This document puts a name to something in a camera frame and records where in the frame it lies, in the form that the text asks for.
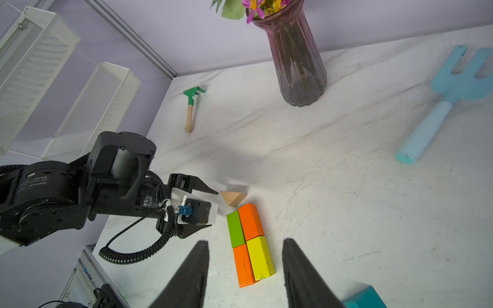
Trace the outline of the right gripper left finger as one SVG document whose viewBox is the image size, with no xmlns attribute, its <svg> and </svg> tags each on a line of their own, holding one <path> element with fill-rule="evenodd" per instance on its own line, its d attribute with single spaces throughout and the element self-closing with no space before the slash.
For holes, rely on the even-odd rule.
<svg viewBox="0 0 493 308">
<path fill-rule="evenodd" d="M 209 270 L 209 245 L 198 241 L 187 255 L 163 292 L 151 304 L 160 307 L 204 306 Z"/>
</svg>

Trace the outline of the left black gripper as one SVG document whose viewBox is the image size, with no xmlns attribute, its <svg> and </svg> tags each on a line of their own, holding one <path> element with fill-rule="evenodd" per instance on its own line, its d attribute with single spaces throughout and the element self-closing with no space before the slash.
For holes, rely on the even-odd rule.
<svg viewBox="0 0 493 308">
<path fill-rule="evenodd" d="M 77 216 L 77 229 L 99 214 L 108 214 L 156 218 L 159 232 L 163 233 L 164 223 L 170 220 L 163 204 L 171 197 L 168 186 L 188 193 L 196 190 L 218 194 L 198 177 L 182 173 L 172 173 L 168 186 L 164 185 L 159 176 L 150 171 L 156 151 L 155 144 L 139 134 L 102 132 L 91 152 L 78 160 L 85 163 L 79 204 L 88 209 Z M 186 239 L 209 227 L 211 225 L 178 224 L 177 237 Z"/>
</svg>

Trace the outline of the orange block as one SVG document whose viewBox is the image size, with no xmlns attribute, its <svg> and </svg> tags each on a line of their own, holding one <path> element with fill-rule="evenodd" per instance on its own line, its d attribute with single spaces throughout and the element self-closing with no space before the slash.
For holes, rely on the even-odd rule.
<svg viewBox="0 0 493 308">
<path fill-rule="evenodd" d="M 245 240 L 264 236 L 263 226 L 256 205 L 246 204 L 239 208 L 239 215 Z"/>
<path fill-rule="evenodd" d="M 233 248 L 233 254 L 239 287 L 243 288 L 255 284 L 257 281 L 254 277 L 247 245 L 244 244 Z"/>
</svg>

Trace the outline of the tan wooden triangle block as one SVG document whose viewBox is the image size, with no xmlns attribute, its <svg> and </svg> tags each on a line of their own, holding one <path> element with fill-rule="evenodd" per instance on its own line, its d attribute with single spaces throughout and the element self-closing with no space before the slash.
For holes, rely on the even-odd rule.
<svg viewBox="0 0 493 308">
<path fill-rule="evenodd" d="M 241 192 L 221 191 L 220 194 L 230 207 L 237 207 L 247 197 L 246 194 Z"/>
</svg>

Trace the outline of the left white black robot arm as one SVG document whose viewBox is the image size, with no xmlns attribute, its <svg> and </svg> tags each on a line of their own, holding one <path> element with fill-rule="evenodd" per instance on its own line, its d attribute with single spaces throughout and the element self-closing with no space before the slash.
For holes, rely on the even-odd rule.
<svg viewBox="0 0 493 308">
<path fill-rule="evenodd" d="M 150 170 L 157 148 L 136 133 L 102 132 L 92 150 L 71 162 L 1 167 L 1 239 L 29 246 L 59 230 L 80 230 L 97 215 L 153 218 L 159 239 L 121 253 L 104 246 L 113 264 L 141 262 L 172 238 L 212 226 L 218 204 L 200 197 L 212 189 L 198 177 L 173 173 L 164 182 Z"/>
</svg>

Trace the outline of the yellow rectangular block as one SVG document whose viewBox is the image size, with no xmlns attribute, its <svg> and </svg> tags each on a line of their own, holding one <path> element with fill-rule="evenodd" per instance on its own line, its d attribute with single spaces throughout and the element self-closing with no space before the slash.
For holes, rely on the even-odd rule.
<svg viewBox="0 0 493 308">
<path fill-rule="evenodd" d="M 276 273 L 270 249 L 264 236 L 258 236 L 247 241 L 250 262 L 255 281 L 271 277 Z"/>
</svg>

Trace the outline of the green rectangular block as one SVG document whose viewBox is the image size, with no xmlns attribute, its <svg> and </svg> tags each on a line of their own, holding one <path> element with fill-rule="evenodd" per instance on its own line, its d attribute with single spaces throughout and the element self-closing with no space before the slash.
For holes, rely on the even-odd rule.
<svg viewBox="0 0 493 308">
<path fill-rule="evenodd" d="M 228 214 L 227 224 L 232 247 L 236 248 L 244 245 L 246 243 L 246 240 L 241 225 L 240 213 L 238 211 L 235 211 Z"/>
</svg>

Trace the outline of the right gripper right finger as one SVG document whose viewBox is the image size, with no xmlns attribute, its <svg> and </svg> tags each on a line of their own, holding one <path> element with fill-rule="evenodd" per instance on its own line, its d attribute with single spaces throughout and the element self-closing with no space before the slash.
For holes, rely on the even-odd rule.
<svg viewBox="0 0 493 308">
<path fill-rule="evenodd" d="M 289 307 L 343 307 L 292 238 L 283 241 L 282 265 Z"/>
</svg>

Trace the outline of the teal block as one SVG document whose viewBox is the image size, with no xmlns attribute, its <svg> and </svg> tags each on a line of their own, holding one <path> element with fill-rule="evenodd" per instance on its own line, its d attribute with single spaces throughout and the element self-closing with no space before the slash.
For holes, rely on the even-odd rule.
<svg viewBox="0 0 493 308">
<path fill-rule="evenodd" d="M 384 301 L 372 286 L 345 299 L 343 305 L 346 308 L 386 308 Z"/>
</svg>

